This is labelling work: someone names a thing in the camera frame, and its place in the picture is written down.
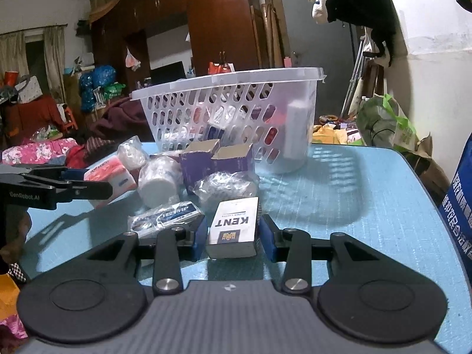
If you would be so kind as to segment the white Kent cigarette box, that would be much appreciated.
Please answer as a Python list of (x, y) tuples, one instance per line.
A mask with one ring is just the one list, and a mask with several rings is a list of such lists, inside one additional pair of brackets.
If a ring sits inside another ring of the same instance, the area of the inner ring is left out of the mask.
[(219, 203), (206, 240), (210, 259), (238, 259), (257, 254), (259, 198)]

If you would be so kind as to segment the pink floral blanket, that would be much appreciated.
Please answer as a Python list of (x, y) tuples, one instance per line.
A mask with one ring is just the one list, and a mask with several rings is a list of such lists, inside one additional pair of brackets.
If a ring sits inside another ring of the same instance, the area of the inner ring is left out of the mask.
[(1, 162), (7, 165), (42, 165), (51, 159), (65, 157), (75, 146), (78, 143), (73, 138), (17, 145), (1, 153)]

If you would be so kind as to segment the white tissue roll wrapped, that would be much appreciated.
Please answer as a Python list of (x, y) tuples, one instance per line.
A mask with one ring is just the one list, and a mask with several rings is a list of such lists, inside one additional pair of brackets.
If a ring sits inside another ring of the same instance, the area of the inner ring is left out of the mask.
[(150, 208), (173, 205), (180, 201), (183, 186), (182, 169), (168, 156), (149, 160), (140, 170), (137, 192), (143, 204)]

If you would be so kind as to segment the purple open-top box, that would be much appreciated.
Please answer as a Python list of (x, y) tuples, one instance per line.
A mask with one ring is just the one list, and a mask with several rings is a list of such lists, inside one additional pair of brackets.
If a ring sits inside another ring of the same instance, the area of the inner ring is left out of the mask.
[(212, 157), (219, 148), (218, 139), (190, 142), (181, 153), (183, 182), (188, 193), (192, 194), (196, 183), (212, 174), (214, 171)]
[(255, 173), (252, 144), (221, 147), (211, 158), (215, 172)]

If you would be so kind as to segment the red white tissue pack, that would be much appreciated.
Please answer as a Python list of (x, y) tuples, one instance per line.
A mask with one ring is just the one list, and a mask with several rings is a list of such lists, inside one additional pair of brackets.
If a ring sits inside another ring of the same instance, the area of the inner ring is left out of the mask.
[(84, 174), (84, 180), (108, 182), (113, 189), (112, 195), (108, 199), (90, 200), (90, 204), (95, 209), (106, 206), (121, 195), (137, 188), (134, 177), (116, 155), (89, 169)]

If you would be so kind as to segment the maroon clothing heap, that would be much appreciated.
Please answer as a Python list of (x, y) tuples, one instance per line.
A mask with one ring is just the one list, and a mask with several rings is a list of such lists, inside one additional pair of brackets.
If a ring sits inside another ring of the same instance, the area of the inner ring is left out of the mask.
[(142, 142), (154, 140), (140, 101), (120, 98), (107, 107), (90, 126), (90, 133), (102, 140), (123, 142), (138, 136)]

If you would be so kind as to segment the blue plastic sacks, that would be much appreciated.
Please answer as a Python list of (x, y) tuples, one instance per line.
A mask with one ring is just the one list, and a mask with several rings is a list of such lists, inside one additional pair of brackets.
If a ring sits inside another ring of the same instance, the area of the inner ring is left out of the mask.
[(105, 106), (103, 90), (116, 82), (116, 70), (111, 65), (101, 65), (82, 73), (78, 80), (81, 111), (91, 113)]

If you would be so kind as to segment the white plastic mesh basket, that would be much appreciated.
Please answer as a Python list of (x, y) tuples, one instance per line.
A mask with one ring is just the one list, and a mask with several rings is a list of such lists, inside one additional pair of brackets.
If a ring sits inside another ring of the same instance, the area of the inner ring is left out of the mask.
[(181, 79), (132, 92), (158, 150), (217, 138), (248, 144), (259, 170), (301, 168), (312, 139), (320, 67), (260, 69)]

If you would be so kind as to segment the green white plastic bag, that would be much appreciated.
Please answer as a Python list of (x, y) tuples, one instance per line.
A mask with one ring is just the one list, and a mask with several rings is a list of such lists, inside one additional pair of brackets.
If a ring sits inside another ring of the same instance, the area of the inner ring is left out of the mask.
[(374, 95), (358, 111), (356, 125), (367, 146), (415, 151), (416, 130), (398, 102), (389, 94)]

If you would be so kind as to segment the beige window curtain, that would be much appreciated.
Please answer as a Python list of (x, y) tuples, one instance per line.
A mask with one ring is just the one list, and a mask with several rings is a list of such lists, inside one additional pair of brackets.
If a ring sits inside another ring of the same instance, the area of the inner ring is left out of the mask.
[(64, 27), (46, 27), (43, 31), (44, 60), (51, 96), (58, 102), (65, 102), (63, 72), (65, 69)]

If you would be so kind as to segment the brown paper bag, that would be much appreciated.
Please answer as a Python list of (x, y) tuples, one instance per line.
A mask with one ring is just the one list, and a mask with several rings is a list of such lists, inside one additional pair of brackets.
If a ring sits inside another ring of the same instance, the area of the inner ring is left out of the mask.
[(432, 158), (432, 151), (433, 141), (429, 134), (417, 142), (415, 151), (405, 151), (401, 154), (407, 159), (435, 205), (439, 206), (450, 187), (450, 180)]

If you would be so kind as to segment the blue non-woven shopping bag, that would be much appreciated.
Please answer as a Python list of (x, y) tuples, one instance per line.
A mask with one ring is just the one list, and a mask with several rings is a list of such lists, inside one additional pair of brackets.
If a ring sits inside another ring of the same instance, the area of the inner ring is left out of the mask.
[(471, 137), (469, 137), (450, 188), (439, 207), (462, 263), (469, 271), (471, 271), (471, 211), (472, 168)]

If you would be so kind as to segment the red orange gift bag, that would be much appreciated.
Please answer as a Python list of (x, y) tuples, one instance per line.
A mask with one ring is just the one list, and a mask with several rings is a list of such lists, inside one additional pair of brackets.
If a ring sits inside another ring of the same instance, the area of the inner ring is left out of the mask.
[(232, 63), (227, 63), (227, 62), (210, 62), (208, 66), (208, 74), (209, 75), (215, 75), (215, 74), (221, 74), (221, 73), (234, 73), (235, 68)]

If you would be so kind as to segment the grey metal door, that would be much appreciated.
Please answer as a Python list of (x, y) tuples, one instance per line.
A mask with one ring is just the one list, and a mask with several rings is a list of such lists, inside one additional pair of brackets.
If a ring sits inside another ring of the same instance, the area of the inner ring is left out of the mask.
[(358, 45), (352, 26), (340, 21), (318, 24), (311, 15), (314, 0), (282, 0), (293, 67), (321, 67), (316, 116), (342, 111)]

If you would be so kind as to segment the dark red wooden wardrobe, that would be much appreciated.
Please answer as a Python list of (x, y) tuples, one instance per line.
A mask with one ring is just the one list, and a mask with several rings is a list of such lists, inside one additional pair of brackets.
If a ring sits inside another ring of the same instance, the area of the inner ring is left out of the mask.
[(269, 65), (259, 0), (120, 0), (91, 20), (96, 65), (111, 65), (133, 90), (150, 75), (147, 40), (183, 25), (197, 75), (224, 57), (238, 71)]

